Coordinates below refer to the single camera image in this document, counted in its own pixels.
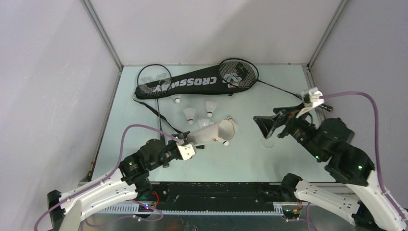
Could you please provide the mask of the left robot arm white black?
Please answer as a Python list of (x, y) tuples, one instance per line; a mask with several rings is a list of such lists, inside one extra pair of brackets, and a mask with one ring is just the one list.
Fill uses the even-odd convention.
[(204, 145), (197, 144), (195, 140), (164, 143), (150, 139), (103, 176), (69, 192), (49, 192), (47, 199), (53, 230), (62, 230), (65, 220), (74, 210), (77, 210), (74, 224), (78, 227), (84, 219), (112, 205), (149, 199), (153, 192), (148, 179), (150, 171), (167, 167), (172, 160), (189, 160), (202, 148)]

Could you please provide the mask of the white shuttlecock tube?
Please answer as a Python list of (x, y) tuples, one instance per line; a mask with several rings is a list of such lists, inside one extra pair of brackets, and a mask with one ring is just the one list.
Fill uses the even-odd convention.
[(189, 134), (189, 141), (198, 145), (231, 141), (235, 137), (237, 124), (233, 119), (224, 119)]

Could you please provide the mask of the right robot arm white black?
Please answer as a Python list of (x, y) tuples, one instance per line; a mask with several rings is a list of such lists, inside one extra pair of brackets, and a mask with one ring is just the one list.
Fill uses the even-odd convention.
[(272, 116), (254, 116), (263, 137), (293, 137), (337, 183), (345, 185), (356, 199), (321, 189), (302, 177), (288, 173), (280, 184), (285, 201), (300, 200), (315, 204), (348, 221), (358, 231), (405, 231), (408, 212), (393, 197), (381, 191), (379, 168), (370, 157), (350, 142), (354, 132), (339, 118), (313, 123), (310, 113), (300, 114), (301, 105), (275, 108)]

